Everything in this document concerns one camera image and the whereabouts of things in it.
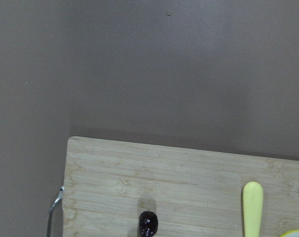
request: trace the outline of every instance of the cutting board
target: cutting board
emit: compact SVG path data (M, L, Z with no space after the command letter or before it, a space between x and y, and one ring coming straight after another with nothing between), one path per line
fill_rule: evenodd
M71 137L65 237L137 237L144 210L157 237L242 237L241 192L264 190L261 237L299 228L299 161Z

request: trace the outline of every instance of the bamboo board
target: bamboo board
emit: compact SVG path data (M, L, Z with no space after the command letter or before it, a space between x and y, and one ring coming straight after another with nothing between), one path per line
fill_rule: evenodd
M250 181L264 190L261 237L299 229L299 161L71 137L64 237L136 237L144 210L157 237L242 237Z

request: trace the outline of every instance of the black olive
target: black olive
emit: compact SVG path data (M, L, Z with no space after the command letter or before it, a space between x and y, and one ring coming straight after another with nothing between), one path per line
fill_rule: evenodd
M139 231L142 237L151 237L158 229L158 219L154 212L144 211L139 218Z

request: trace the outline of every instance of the yellow round object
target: yellow round object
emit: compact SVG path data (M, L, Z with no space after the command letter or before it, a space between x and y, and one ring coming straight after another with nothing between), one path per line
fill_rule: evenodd
M299 230L291 230L291 231L285 232L280 237L299 237Z

